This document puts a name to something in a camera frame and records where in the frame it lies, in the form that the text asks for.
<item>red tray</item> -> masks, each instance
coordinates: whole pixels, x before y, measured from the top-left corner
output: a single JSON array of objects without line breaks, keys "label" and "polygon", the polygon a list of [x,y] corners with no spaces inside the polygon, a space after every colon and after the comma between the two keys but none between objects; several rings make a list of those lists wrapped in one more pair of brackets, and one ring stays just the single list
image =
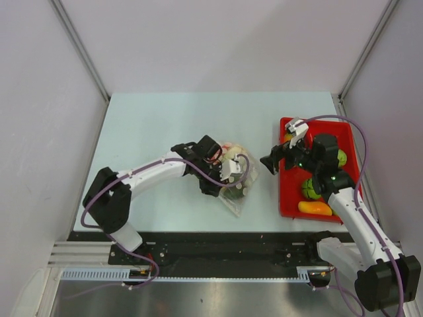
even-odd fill
[{"label": "red tray", "polygon": [[[292,118],[282,118],[280,120],[280,143],[284,141],[286,134],[285,125],[291,121]],[[338,145],[347,155],[347,163],[342,167],[353,179],[357,182],[359,170],[356,159],[356,152],[354,150],[354,140],[350,124],[344,122],[330,122],[330,121],[313,121],[307,123],[309,131],[305,136],[305,143],[311,146],[313,138],[316,134],[329,133],[335,135],[338,139]],[[338,216],[324,216],[313,215],[308,213],[301,213],[298,210],[298,203],[300,201],[307,201],[301,193],[302,183],[311,178],[311,174],[298,167],[290,170],[285,170],[285,160],[280,161],[280,213],[283,217],[305,218],[320,221],[333,221],[342,223]]]}]

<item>toy fruit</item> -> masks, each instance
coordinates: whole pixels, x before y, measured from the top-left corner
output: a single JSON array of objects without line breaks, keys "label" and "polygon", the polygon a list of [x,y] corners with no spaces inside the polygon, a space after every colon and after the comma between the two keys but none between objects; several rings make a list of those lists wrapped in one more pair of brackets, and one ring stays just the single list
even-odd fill
[{"label": "toy fruit", "polygon": [[315,215],[331,216],[332,209],[321,201],[300,201],[298,209],[302,213],[312,213]]},{"label": "toy fruit", "polygon": [[305,180],[301,185],[301,193],[303,193],[303,196],[307,199],[314,199],[318,200],[321,195],[316,194],[315,190],[313,189],[313,184],[311,182],[311,178],[308,180]]},{"label": "toy fruit", "polygon": [[339,167],[343,167],[346,164],[347,157],[345,152],[341,149],[338,150],[338,160],[339,160],[339,164],[338,164]]}]

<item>white connector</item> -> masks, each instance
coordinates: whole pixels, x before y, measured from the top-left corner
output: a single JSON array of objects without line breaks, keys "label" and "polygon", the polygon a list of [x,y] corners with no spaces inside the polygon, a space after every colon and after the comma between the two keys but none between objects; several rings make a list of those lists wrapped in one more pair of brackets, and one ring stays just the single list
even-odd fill
[{"label": "white connector", "polygon": [[220,170],[220,180],[227,180],[234,174],[242,174],[243,169],[238,162],[234,160],[226,160],[222,164],[222,169]]},{"label": "white connector", "polygon": [[292,119],[290,122],[288,122],[285,125],[285,128],[289,132],[289,134],[293,135],[289,143],[290,149],[294,147],[298,141],[300,141],[301,139],[305,137],[305,134],[307,133],[309,129],[309,126],[306,123],[299,125],[301,122],[304,122],[304,121],[298,117],[295,117],[294,119]]}]

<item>metal floor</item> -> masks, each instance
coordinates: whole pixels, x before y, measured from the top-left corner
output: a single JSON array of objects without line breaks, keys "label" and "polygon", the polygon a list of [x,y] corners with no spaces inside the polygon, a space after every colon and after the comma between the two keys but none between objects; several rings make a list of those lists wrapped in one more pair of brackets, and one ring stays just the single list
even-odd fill
[{"label": "metal floor", "polygon": [[296,283],[156,282],[145,289],[112,286],[64,299],[101,283],[62,281],[52,317],[353,316],[338,291],[313,292]]}]

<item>black mount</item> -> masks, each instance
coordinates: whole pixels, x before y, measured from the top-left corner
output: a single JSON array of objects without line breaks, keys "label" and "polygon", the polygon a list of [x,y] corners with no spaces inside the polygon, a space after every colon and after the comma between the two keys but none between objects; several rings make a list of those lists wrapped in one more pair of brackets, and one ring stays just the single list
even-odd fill
[{"label": "black mount", "polygon": [[[172,152],[178,153],[184,160],[194,163],[207,176],[220,181],[221,163],[217,159],[212,160],[217,152],[222,151],[220,145],[208,135],[202,137],[198,143],[178,144],[171,148]],[[221,186],[215,185],[206,180],[191,166],[186,165],[185,174],[195,175],[200,182],[200,189],[203,194],[217,197]]]}]

